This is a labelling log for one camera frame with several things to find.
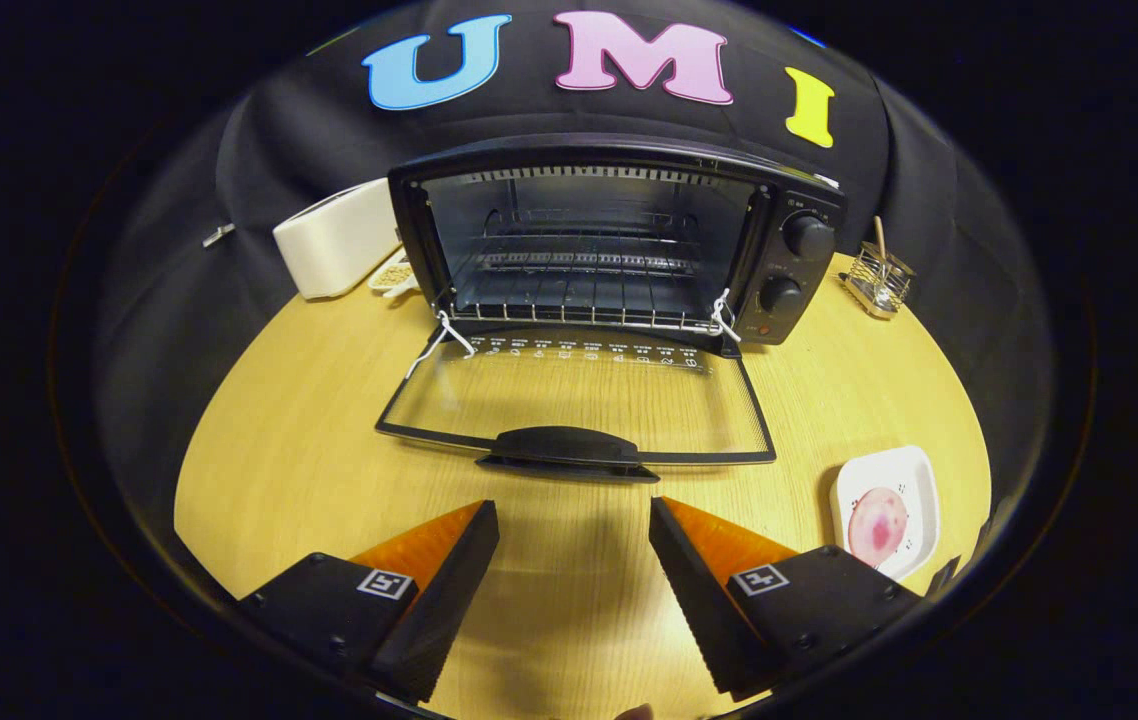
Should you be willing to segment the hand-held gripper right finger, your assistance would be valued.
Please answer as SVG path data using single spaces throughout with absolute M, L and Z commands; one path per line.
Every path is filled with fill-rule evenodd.
M 820 673 L 922 603 L 834 544 L 792 551 L 670 497 L 652 498 L 648 543 L 715 688 L 737 701 Z

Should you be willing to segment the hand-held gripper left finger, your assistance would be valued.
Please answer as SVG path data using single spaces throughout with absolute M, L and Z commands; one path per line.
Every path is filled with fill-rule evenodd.
M 426 702 L 498 538 L 496 503 L 476 500 L 349 558 L 308 553 L 239 607 L 340 682 Z

